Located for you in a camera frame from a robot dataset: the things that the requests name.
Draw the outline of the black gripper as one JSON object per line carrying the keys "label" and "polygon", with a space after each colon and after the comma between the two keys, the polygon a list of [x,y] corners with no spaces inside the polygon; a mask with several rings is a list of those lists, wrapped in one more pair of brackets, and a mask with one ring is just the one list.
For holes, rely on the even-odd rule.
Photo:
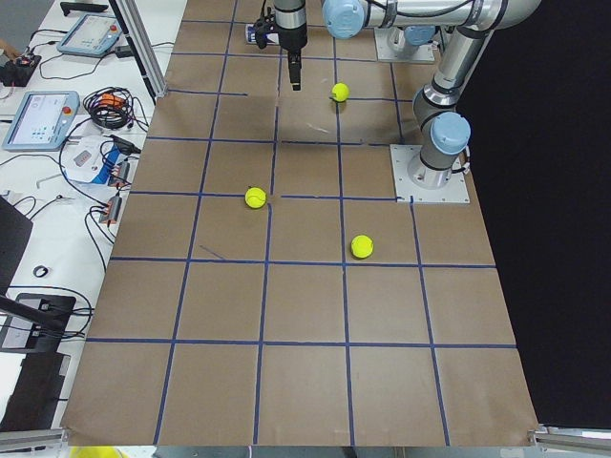
{"label": "black gripper", "polygon": [[297,90],[297,53],[306,46],[306,10],[277,9],[277,33],[280,46],[287,53],[289,82]]}

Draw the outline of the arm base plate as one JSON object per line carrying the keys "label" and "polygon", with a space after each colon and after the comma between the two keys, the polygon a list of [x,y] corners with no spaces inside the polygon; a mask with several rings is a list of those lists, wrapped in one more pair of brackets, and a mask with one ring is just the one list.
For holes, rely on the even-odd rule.
{"label": "arm base plate", "polygon": [[436,171],[421,160],[420,145],[390,145],[396,200],[400,203],[469,204],[466,178],[453,169]]}
{"label": "arm base plate", "polygon": [[377,59],[381,62],[432,64],[435,26],[408,26],[374,31]]}

